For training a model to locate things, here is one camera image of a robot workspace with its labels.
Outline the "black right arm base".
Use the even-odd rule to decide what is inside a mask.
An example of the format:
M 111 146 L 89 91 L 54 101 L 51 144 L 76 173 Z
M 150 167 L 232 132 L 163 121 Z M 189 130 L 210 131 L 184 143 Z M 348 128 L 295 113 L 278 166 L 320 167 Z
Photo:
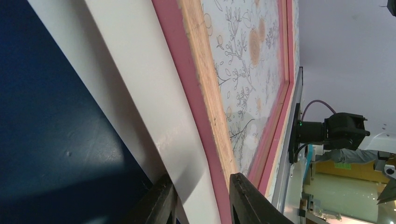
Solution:
M 288 146 L 289 152 L 289 162 L 290 164 L 294 164 L 298 160 L 298 154 L 300 152 L 300 141 L 299 141 L 299 129 L 301 126 L 301 118 L 300 118 L 300 103 L 296 103 L 296 108 L 293 114 L 293 121 L 290 132 L 290 141 Z

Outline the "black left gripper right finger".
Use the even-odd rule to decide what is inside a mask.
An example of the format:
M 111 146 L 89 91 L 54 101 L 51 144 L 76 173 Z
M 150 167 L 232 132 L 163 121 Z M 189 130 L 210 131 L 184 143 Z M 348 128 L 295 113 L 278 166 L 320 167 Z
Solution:
M 230 210 L 233 224 L 293 224 L 243 175 L 230 175 Z

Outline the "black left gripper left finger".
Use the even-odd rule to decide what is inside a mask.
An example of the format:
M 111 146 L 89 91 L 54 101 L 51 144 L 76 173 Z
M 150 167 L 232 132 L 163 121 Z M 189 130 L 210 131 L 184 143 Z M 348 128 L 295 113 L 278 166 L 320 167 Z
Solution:
M 168 174 L 122 218 L 123 224 L 176 224 L 178 196 Z

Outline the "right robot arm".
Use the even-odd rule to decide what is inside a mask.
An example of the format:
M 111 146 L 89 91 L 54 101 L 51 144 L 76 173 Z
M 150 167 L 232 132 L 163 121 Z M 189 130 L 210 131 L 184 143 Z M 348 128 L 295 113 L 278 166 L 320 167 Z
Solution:
M 396 126 L 368 121 L 362 115 L 339 112 L 321 122 L 297 120 L 298 146 L 322 145 L 324 150 L 375 150 L 396 153 Z

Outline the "sunset landscape photo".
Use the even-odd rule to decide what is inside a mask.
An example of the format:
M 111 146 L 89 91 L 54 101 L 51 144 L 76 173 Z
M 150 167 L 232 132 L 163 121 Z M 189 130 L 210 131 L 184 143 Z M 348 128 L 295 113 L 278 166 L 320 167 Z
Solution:
M 30 4 L 1 1 L 1 223 L 117 224 L 150 187 Z

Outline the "white mat board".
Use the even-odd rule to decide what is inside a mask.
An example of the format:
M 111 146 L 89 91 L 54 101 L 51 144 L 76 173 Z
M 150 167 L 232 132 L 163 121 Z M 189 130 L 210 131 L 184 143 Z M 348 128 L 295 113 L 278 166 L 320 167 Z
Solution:
M 145 175 L 168 173 L 183 224 L 218 224 L 208 163 L 149 0 L 31 0 Z

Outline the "pink wooden picture frame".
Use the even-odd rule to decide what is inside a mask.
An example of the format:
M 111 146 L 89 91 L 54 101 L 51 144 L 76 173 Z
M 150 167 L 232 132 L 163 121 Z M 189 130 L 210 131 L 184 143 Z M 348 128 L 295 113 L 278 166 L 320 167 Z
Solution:
M 215 75 L 201 1 L 155 0 L 153 5 L 203 145 L 220 221 L 223 224 L 229 224 L 232 221 L 229 178 L 231 174 L 240 171 L 237 170 L 227 132 L 226 117 Z M 289 43 L 289 48 L 291 60 L 289 71 L 292 73 L 293 39 Z M 290 98 L 287 115 L 289 114 L 293 82 L 288 89 Z M 278 145 L 277 164 L 272 171 L 271 186 L 267 190 L 269 193 L 267 197 L 271 197 L 274 189 L 275 169 L 279 162 L 282 145 L 283 137 L 282 142 Z

